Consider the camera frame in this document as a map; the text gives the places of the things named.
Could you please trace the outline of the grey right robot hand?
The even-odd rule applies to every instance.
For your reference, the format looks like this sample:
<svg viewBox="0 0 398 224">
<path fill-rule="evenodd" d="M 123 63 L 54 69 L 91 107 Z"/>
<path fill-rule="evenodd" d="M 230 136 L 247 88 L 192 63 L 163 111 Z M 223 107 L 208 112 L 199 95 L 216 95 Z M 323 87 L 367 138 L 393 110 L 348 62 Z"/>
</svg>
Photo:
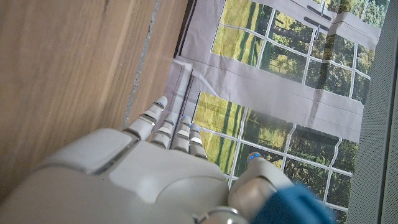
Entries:
<svg viewBox="0 0 398 224">
<path fill-rule="evenodd" d="M 1 203 L 2 223 L 247 223 L 292 181 L 253 153 L 234 186 L 197 126 L 166 97 L 122 131 L 99 129 L 52 154 Z"/>
</svg>

